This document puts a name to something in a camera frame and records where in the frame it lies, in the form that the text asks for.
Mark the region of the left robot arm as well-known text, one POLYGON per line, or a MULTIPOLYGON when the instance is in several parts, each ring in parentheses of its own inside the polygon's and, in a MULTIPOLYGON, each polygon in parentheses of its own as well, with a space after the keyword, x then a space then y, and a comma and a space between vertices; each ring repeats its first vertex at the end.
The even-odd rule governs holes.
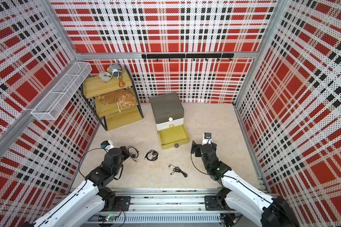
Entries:
POLYGON ((106 148, 102 163, 47 214, 23 227, 79 227, 105 208, 114 208, 116 194, 107 185, 122 176, 124 161, 131 157, 127 147, 106 148))

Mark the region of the black braided earphones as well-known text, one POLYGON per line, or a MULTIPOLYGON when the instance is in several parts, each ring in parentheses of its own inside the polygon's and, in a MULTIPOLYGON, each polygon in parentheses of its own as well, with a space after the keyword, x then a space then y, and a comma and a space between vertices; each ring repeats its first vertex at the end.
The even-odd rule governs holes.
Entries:
POLYGON ((148 161, 156 161, 159 158, 159 152, 151 149, 147 152, 147 154, 145 155, 145 159, 148 161))

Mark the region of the yellow bottom drawer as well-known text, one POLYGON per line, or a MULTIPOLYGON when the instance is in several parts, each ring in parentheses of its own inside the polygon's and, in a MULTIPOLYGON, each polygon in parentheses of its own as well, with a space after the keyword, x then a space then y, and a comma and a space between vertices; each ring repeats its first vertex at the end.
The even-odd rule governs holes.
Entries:
POLYGON ((172 127, 162 131, 158 131, 163 150, 169 148, 178 148, 180 145, 189 142, 189 135, 184 125, 172 127))

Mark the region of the white drawer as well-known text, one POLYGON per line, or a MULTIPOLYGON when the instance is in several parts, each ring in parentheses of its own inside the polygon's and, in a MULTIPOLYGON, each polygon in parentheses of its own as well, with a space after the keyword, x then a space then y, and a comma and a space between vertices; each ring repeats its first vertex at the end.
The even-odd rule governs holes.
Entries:
POLYGON ((169 119, 171 119, 171 121, 156 124, 157 130, 162 131, 162 130, 170 129, 170 128, 177 127, 180 125, 184 125, 184 118, 173 119, 170 117, 169 119))

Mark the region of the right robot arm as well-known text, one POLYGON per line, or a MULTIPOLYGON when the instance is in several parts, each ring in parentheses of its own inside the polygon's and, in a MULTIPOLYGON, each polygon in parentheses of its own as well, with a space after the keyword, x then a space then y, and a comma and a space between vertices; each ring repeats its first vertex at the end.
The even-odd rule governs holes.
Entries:
POLYGON ((248 218, 258 227, 298 227, 299 223, 285 199, 266 194, 243 180, 231 167, 217 157, 217 145, 211 141, 192 142, 190 157, 200 157, 202 174, 218 182, 218 207, 231 209, 248 218))

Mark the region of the grey top drawer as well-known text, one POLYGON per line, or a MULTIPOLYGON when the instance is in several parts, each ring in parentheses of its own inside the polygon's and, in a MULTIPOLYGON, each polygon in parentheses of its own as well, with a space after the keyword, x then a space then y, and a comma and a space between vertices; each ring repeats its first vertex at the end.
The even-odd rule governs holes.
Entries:
POLYGON ((150 103, 156 124, 167 122, 170 117, 173 119, 184 117, 184 108, 175 92, 153 96, 150 103))

